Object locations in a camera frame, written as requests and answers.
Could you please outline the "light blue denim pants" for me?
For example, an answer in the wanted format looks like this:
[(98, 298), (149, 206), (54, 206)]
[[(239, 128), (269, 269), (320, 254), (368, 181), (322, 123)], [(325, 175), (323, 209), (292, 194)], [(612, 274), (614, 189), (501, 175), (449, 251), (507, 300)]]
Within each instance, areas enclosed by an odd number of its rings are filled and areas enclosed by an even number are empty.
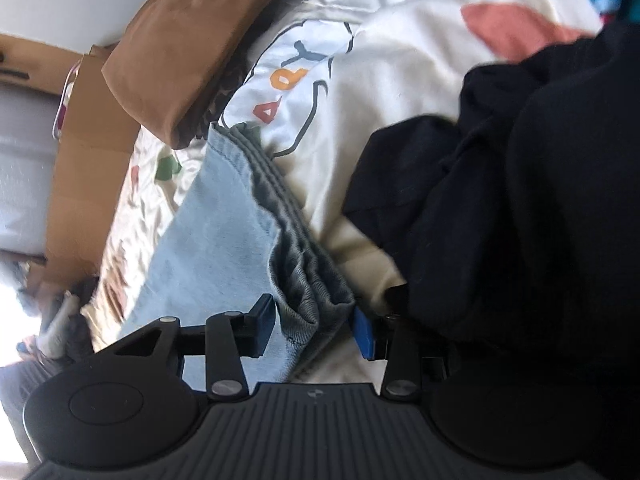
[(204, 162), (120, 331), (129, 335), (162, 316), (201, 325), (214, 314), (247, 312), (269, 294), (276, 324), (264, 354), (243, 362), (250, 385), (291, 379), (356, 304), (257, 137), (247, 124), (210, 126)]

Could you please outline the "black garment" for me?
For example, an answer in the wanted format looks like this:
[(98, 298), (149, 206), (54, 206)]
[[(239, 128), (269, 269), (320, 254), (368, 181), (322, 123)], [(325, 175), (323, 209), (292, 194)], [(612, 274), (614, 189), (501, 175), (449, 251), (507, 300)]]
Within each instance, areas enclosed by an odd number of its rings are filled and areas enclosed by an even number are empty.
[(85, 359), (94, 353), (91, 330), (87, 319), (82, 315), (82, 309), (91, 301), (98, 284), (99, 278), (93, 275), (77, 282), (70, 289), (70, 293), (79, 299), (79, 310), (70, 317), (70, 324), (68, 324), (66, 332), (68, 335), (66, 356), (73, 362)]

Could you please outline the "person black clothing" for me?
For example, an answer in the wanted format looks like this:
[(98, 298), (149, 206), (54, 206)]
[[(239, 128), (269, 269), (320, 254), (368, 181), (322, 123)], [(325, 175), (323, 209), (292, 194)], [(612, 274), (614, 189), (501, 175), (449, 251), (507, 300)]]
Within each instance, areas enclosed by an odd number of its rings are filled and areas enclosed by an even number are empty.
[(639, 27), (464, 77), (456, 120), (370, 136), (344, 216), (383, 249), (402, 376), (518, 471), (639, 474)]

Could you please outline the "grey neck pillow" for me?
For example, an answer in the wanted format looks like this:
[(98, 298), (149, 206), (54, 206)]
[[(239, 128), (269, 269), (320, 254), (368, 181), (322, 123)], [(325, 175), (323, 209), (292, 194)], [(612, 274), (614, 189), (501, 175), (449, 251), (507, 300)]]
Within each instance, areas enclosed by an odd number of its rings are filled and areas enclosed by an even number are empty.
[(48, 359), (57, 360), (65, 356), (70, 339), (70, 324), (80, 312), (80, 298), (64, 292), (60, 307), (49, 324), (37, 336), (37, 348)]

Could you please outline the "brown cardboard sheet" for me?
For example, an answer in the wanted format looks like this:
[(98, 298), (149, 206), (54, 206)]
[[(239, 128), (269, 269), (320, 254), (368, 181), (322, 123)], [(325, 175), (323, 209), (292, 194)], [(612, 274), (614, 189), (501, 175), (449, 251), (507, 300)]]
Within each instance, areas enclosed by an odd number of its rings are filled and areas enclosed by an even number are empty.
[(107, 88), (102, 66), (111, 51), (78, 53), (1, 36), (1, 80), (62, 98), (75, 77), (62, 118), (53, 171), (43, 279), (68, 287), (97, 274), (139, 125)]

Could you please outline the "cream cartoon bear bedsheet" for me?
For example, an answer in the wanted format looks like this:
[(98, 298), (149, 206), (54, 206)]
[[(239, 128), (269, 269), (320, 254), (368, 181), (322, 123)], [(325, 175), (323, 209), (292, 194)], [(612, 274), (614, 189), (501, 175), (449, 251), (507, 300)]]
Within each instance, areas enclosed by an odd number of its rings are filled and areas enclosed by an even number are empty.
[[(474, 66), (519, 61), (555, 42), (597, 32), (591, 0), (291, 0), (250, 46), (252, 67), (216, 124), (257, 126), (295, 196), (314, 240), (366, 307), (400, 285), (392, 260), (340, 209), (348, 179), (370, 135), (421, 114), (456, 119), (463, 76)], [(271, 72), (303, 70), (293, 89), (271, 87)], [(93, 348), (120, 331), (140, 294), (160, 237), (204, 162), (206, 141), (173, 150), (140, 128), (98, 288), (82, 309)], [(385, 362), (368, 362), (346, 328), (293, 377), (296, 382), (372, 382)]]

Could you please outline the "folded brown garment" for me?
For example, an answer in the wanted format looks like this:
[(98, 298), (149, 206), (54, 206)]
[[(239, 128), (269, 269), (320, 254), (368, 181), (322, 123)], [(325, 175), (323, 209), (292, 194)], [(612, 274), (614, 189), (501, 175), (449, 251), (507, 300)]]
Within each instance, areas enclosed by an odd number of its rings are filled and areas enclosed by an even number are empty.
[(222, 72), (271, 0), (146, 0), (102, 67), (122, 109), (185, 148)]

